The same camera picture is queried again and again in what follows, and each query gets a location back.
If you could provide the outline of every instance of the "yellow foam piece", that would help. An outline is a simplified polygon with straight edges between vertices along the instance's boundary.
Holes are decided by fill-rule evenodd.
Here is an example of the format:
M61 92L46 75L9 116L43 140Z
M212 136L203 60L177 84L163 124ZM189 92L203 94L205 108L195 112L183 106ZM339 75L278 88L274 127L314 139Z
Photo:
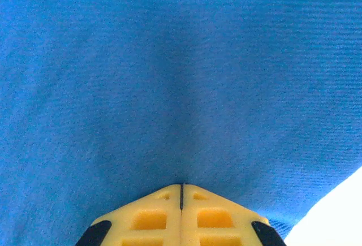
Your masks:
M170 185L97 218L111 222L101 246L262 246L251 223L266 218L195 185Z

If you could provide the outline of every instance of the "white surface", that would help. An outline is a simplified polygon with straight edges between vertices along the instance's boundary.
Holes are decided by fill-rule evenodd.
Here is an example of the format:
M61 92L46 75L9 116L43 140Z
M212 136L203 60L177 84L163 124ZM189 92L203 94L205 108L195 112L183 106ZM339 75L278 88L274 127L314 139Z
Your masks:
M362 167L312 207L285 243L362 246Z

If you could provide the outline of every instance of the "black edge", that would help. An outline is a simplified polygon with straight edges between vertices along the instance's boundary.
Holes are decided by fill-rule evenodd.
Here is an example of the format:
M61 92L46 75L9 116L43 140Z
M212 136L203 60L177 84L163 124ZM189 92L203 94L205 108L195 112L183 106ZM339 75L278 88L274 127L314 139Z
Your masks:
M183 209L183 184L181 184L180 188L180 209Z
M251 225L263 246L286 246L274 228L262 222L252 222Z
M101 221L88 227L75 246L101 246L111 226L110 221Z

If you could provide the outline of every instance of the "blue cloth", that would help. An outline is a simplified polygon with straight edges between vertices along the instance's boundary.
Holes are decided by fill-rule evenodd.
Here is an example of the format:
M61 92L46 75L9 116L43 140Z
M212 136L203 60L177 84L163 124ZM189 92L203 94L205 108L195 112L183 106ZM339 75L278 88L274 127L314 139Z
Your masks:
M0 0L0 244L173 183L285 237L362 165L362 0Z

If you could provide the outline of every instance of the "blue fabric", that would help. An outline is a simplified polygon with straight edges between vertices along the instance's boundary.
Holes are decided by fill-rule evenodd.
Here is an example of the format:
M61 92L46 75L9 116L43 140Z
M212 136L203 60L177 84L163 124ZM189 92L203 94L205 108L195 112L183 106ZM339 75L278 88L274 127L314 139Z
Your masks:
M362 165L362 0L0 0L0 244L192 183L285 237Z

